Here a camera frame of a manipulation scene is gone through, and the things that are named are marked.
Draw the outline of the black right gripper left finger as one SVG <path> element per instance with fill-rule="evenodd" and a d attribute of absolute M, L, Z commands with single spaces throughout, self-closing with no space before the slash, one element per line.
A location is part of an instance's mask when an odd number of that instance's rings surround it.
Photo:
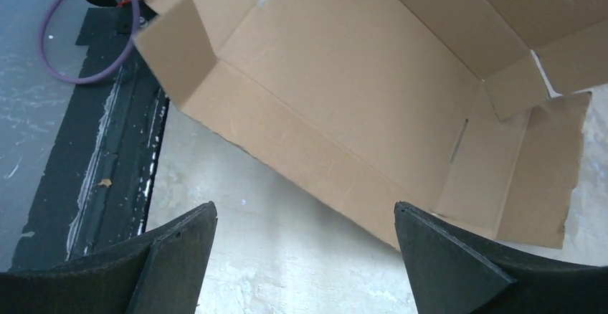
<path fill-rule="evenodd" d="M 2 313 L 194 313 L 217 228 L 213 202 L 48 270 L 1 273 Z"/>

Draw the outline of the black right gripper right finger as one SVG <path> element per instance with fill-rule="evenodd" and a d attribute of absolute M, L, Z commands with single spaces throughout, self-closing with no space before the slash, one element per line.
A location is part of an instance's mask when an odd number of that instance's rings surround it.
<path fill-rule="evenodd" d="M 514 249 L 408 202 L 395 230 L 419 313 L 606 313 L 607 268 Z"/>

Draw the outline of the brown cardboard box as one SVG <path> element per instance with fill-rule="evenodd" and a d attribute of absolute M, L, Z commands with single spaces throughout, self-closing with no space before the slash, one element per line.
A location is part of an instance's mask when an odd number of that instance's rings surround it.
<path fill-rule="evenodd" d="M 174 105 L 397 246 L 407 201 L 559 249 L 607 0 L 145 0 Z"/>

